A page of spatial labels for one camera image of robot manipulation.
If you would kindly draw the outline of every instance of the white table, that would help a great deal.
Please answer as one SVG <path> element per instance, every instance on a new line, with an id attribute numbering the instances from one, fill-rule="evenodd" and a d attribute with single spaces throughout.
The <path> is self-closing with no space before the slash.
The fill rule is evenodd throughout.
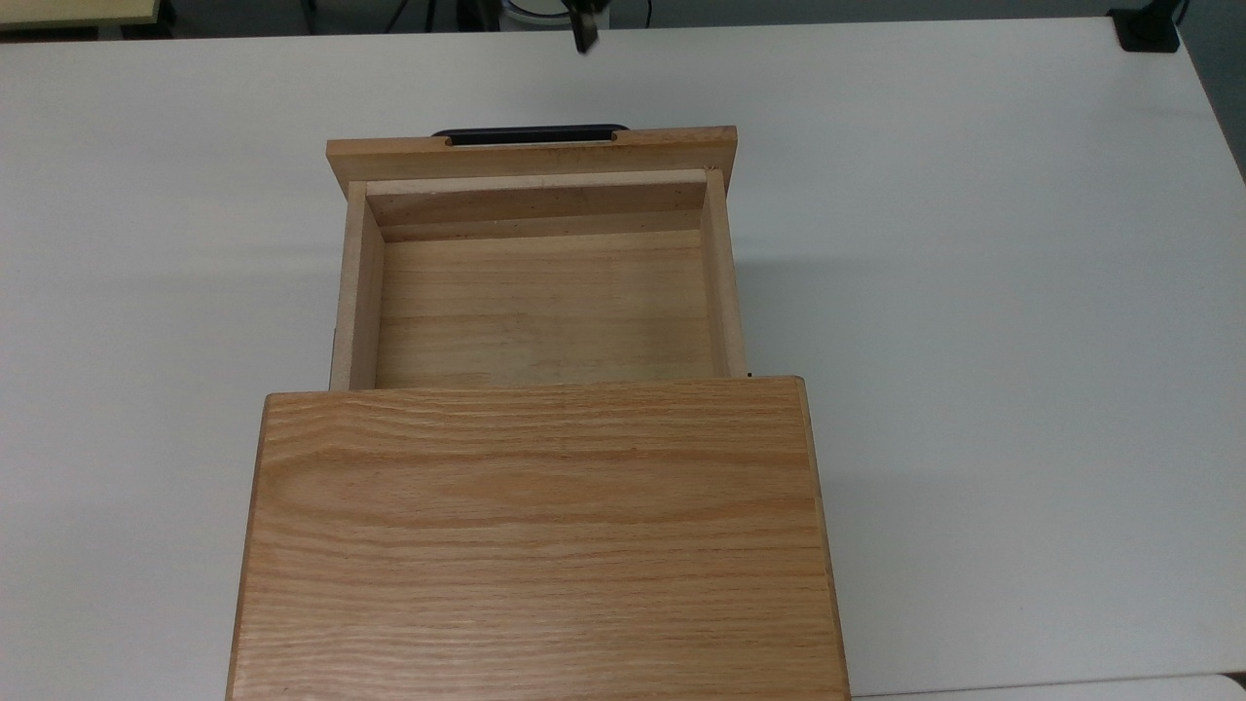
<path id="1" fill-rule="evenodd" d="M 1184 52 L 1022 20 L 0 46 L 0 696 L 221 699 L 325 139 L 587 121 L 740 127 L 856 694 L 1246 669 L 1246 188 Z"/>
<path id="2" fill-rule="evenodd" d="M 871 701 L 1246 701 L 1224 676 L 1186 676 L 871 696 Z"/>

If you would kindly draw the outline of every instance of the wooden drawer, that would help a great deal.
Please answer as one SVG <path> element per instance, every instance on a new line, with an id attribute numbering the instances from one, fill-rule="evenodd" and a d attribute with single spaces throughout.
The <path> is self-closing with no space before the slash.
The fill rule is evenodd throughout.
<path id="1" fill-rule="evenodd" d="M 611 141 L 331 141 L 330 390 L 744 377 L 734 127 Z"/>

